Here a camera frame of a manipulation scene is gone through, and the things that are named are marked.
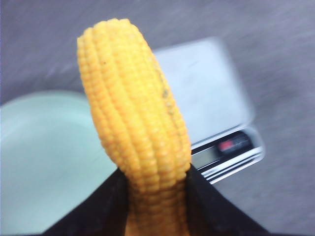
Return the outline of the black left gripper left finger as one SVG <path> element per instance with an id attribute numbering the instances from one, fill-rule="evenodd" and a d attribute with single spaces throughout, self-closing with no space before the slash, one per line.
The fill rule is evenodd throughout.
<path id="1" fill-rule="evenodd" d="M 117 169 L 81 204 L 40 235 L 124 236 L 127 214 L 127 180 Z"/>

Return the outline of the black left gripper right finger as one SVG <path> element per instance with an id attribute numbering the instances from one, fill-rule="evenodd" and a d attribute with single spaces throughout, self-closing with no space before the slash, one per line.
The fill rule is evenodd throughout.
<path id="1" fill-rule="evenodd" d="M 270 233 L 225 198 L 194 166 L 186 178 L 187 219 L 192 236 L 268 236 Z"/>

